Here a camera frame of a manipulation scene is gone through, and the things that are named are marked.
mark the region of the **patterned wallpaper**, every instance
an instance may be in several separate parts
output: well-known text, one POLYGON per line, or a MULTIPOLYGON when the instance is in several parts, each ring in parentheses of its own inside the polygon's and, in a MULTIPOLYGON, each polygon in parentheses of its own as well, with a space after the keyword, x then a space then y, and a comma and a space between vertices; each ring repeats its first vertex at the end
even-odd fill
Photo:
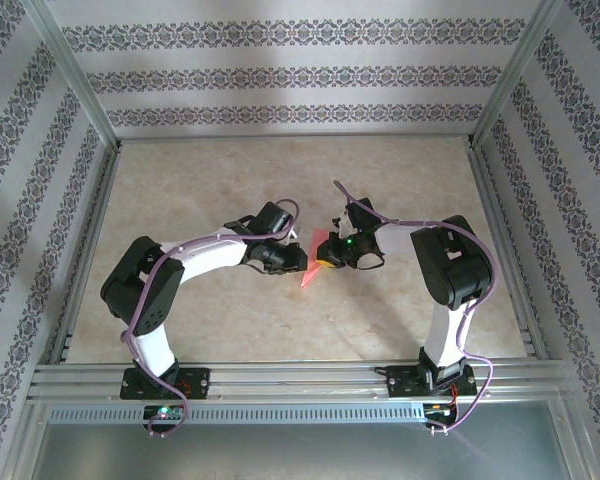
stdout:
POLYGON ((566 1, 483 145, 544 340, 600 460, 600 1, 566 1))
POLYGON ((0 475, 103 154, 20 3, 0 0, 0 475))
POLYGON ((470 133, 537 4, 48 2, 122 138, 470 133))

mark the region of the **aluminum frame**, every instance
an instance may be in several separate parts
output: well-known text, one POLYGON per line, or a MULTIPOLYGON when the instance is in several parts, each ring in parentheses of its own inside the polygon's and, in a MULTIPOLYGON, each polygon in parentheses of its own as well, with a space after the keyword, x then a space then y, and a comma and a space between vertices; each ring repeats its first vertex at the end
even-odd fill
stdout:
POLYGON ((82 246, 84 254, 80 255, 78 260, 76 284, 69 293, 67 309, 65 310, 66 313, 61 320, 55 343, 50 345, 51 353, 49 355, 49 363, 51 364, 58 364, 63 360, 63 351, 68 348, 67 336, 72 332, 76 321, 78 320, 80 304, 82 303, 84 290, 87 286, 87 279, 89 277, 89 270, 91 270, 91 264, 93 263, 93 257, 96 253, 96 246, 100 236, 100 230, 102 229, 102 223, 104 222, 109 197, 111 196, 111 190, 113 189, 113 181, 116 176, 121 153, 122 148, 111 149, 111 152, 108 155, 105 155, 102 160, 102 168, 105 170, 104 178, 100 190, 97 189, 97 186, 95 187, 96 191, 94 191, 93 198, 91 199, 93 208, 87 210, 93 213, 90 218, 85 217, 83 220, 83 228, 88 226, 85 242, 82 246))
MULTIPOLYGON (((414 365, 416 361, 200 363, 187 367, 211 370, 207 400, 192 400, 192 409, 231 405, 391 406, 405 402, 436 402, 439 397, 389 398, 385 378, 374 368, 414 365)), ((484 403, 546 402, 571 478, 600 478, 584 424, 572 405, 572 392, 561 361, 495 359, 495 376, 484 403)), ((89 411, 104 406, 152 405, 160 401, 122 400, 120 384, 129 365, 39 365, 33 375, 24 413, 16 431, 3 478, 30 478, 54 408, 81 406, 89 411)), ((487 368, 473 364, 476 381, 484 382, 487 368)), ((467 404, 472 397, 460 397, 467 404)), ((266 423, 276 423, 268 419, 266 423)), ((321 423, 332 423, 325 420, 321 423)))
POLYGON ((500 262, 502 276, 507 284, 513 311, 518 319, 518 326, 521 329, 523 341, 525 340, 525 334, 528 334, 533 347, 533 354, 541 360, 548 359, 549 355, 544 339, 542 338, 542 333, 540 332, 540 327, 538 326, 538 321, 533 313, 531 301, 526 293, 522 272, 518 266, 513 244, 507 232, 504 216, 498 205, 493 185, 488 180, 489 176, 486 171, 484 158, 482 158, 480 150, 475 149, 468 141, 465 142, 465 150, 469 158, 469 165, 473 172, 478 194, 480 195, 482 208, 487 217, 491 237, 496 247, 496 255, 500 262))
POLYGON ((107 146, 117 147, 120 139, 116 135, 109 117, 100 105, 93 87, 67 43, 62 30, 53 18, 45 0, 22 0, 34 25, 49 47, 54 60, 60 67, 69 86, 73 89, 87 116, 107 146))
POLYGON ((522 33, 522 37, 520 37, 520 41, 509 58, 496 88, 489 96, 476 122, 476 127, 471 134, 474 146, 481 145, 489 135, 489 131, 496 122, 498 115, 500 115, 504 105, 509 100, 509 94, 522 77, 524 68, 533 56, 533 52, 540 44, 562 4, 562 0, 540 0, 522 33))

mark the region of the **red object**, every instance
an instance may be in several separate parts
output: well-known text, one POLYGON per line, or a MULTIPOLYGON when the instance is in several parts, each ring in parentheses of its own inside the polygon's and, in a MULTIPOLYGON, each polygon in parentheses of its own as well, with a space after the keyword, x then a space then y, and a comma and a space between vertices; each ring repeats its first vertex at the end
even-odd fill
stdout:
POLYGON ((322 230, 321 228, 316 228, 313 231, 313 237, 311 237, 311 247, 309 249, 309 262, 307 263, 307 271, 304 272, 304 276, 302 277, 302 283, 300 284, 300 288, 306 287, 313 277, 316 276, 318 270, 320 270, 320 265, 316 261, 316 254, 318 252, 318 247, 322 242, 329 239, 329 232, 327 230, 322 230))

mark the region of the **beige floor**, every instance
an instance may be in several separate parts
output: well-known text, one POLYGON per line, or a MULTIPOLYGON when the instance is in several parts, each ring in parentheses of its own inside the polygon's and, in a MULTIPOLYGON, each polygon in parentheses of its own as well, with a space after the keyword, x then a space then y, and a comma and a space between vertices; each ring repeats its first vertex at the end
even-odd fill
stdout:
MULTIPOLYGON (((342 211, 339 179, 391 217, 463 214, 492 246, 460 139, 315 137, 201 140, 123 147, 104 225, 69 351, 69 362, 128 362, 123 324, 100 300, 100 286, 140 235, 177 241, 255 214, 267 200, 296 199, 300 241, 329 229, 342 211)), ((246 267, 216 270, 180 288, 166 322, 181 361, 415 358, 432 300, 415 258, 381 269, 261 276, 246 267)), ((524 356, 504 282, 477 312, 467 348, 492 357, 524 356)))

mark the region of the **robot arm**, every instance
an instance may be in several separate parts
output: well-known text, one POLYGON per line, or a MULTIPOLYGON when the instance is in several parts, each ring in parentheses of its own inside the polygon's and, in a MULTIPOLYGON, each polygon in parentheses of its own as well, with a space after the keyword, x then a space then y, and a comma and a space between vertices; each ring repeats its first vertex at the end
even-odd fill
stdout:
POLYGON ((184 282, 221 267, 258 262, 267 274, 306 270, 307 256, 299 244, 273 238, 293 220, 280 206, 268 202, 260 213, 225 224, 208 240, 185 248, 189 242, 156 243, 149 237, 136 239, 105 281, 100 296, 111 313, 127 325, 139 303, 145 278, 156 261, 176 251, 156 272, 138 322, 132 332, 134 356, 153 375, 173 384, 178 362, 169 347, 164 329, 178 287, 184 282), (245 237, 262 236, 257 240, 245 237))
MULTIPOLYGON (((367 198, 359 202, 372 208, 367 198)), ((435 301, 429 335, 419 356, 418 371, 426 389, 439 392, 456 378, 470 376, 461 347, 473 312, 465 315, 465 311, 485 293, 493 276, 482 249, 464 235, 442 226, 423 228, 382 223, 355 203, 349 203, 344 214, 333 223, 338 232, 331 232, 316 254, 316 260, 324 265, 368 270, 384 265, 387 255, 415 253, 417 256, 425 284, 435 301)), ((456 215, 443 223, 473 235, 462 216, 456 215)))

